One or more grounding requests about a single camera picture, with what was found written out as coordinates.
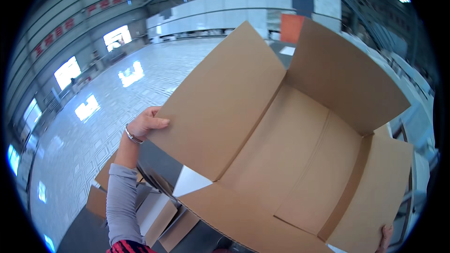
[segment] finger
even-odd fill
[[[145,126],[148,127],[149,129],[161,129],[167,127],[170,123],[170,120],[147,117],[146,122],[147,123]]]
[[[160,108],[161,106],[150,106],[147,109],[145,109],[144,112],[146,115],[155,116]]]

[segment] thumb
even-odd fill
[[[150,129],[161,129],[165,128],[169,125],[170,120],[168,119],[160,119],[160,118],[148,118],[147,127]]]

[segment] silver bracelet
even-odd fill
[[[125,125],[125,132],[127,133],[128,138],[130,138],[130,140],[132,140],[133,143],[136,143],[136,144],[142,144],[143,141],[141,141],[141,140],[135,138],[134,136],[132,136],[132,134],[130,134],[130,132],[128,132],[128,128],[127,128],[128,124],[129,124],[129,123],[127,123],[127,124]]]

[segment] bright window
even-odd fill
[[[14,174],[17,176],[17,169],[19,168],[20,155],[13,148],[13,145],[9,145],[8,147],[8,161],[9,166],[13,170]]]
[[[33,99],[23,114],[23,120],[25,120],[25,123],[30,131],[36,126],[36,123],[41,115],[42,111],[37,105],[36,99]]]
[[[122,45],[131,42],[131,35],[128,31],[128,26],[124,25],[123,27],[105,34],[103,40],[105,41],[106,48],[108,48],[108,52],[111,52],[114,48],[119,48]]]
[[[55,71],[56,81],[59,84],[61,90],[64,90],[70,82],[71,78],[76,78],[81,74],[80,67],[76,62],[75,56],[70,58],[67,62],[65,62],[57,71]]]

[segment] glossy tiled floor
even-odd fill
[[[42,136],[31,177],[31,217],[57,249],[89,188],[117,149],[123,127],[162,105],[221,38],[149,45],[84,87]]]

